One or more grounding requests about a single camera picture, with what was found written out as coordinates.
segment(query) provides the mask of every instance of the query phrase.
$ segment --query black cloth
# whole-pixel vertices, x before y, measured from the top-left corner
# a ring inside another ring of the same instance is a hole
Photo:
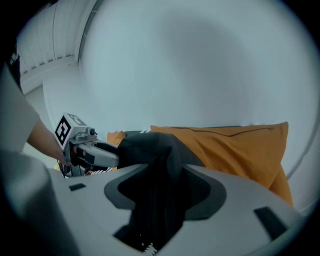
[[[115,237],[143,251],[149,242],[159,250],[180,229],[186,210],[183,164],[204,166],[172,134],[150,132],[127,137],[118,146],[119,168],[148,164],[148,168],[122,182],[119,191],[136,204],[130,223]]]

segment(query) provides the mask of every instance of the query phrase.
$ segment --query gray sleeve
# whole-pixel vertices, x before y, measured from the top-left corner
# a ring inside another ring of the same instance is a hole
[[[5,63],[0,74],[0,150],[21,152],[38,119]]]

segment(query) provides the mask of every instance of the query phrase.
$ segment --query white ceiling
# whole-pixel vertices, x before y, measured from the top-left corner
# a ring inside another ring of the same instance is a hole
[[[96,0],[59,0],[25,25],[17,37],[22,75],[49,62],[78,55],[78,32],[92,2],[94,6]]]

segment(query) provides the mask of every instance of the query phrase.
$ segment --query white curved surface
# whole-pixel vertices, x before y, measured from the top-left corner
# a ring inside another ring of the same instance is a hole
[[[108,0],[82,65],[101,129],[288,121],[288,174],[317,122],[315,55],[300,24],[273,1]]]

